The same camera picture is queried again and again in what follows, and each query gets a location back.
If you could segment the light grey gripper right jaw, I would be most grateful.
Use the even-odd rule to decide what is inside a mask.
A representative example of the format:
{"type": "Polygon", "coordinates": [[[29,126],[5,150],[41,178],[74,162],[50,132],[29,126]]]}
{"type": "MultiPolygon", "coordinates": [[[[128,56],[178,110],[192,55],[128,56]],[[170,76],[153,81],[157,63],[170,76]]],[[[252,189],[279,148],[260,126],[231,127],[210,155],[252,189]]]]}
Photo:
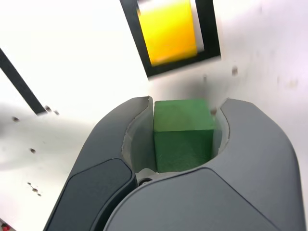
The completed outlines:
{"type": "Polygon", "coordinates": [[[254,104],[227,99],[221,152],[199,168],[151,181],[113,211],[107,231],[300,231],[298,160],[254,104]]]}

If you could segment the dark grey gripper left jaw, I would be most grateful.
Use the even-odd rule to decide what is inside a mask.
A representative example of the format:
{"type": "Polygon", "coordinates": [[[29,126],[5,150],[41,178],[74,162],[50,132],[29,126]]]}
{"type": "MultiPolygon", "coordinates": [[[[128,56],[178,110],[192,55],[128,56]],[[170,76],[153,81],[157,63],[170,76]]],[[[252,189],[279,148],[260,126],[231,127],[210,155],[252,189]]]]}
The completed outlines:
{"type": "Polygon", "coordinates": [[[154,168],[151,97],[132,98],[93,128],[45,225],[47,231],[101,231],[116,206],[154,168]]]}

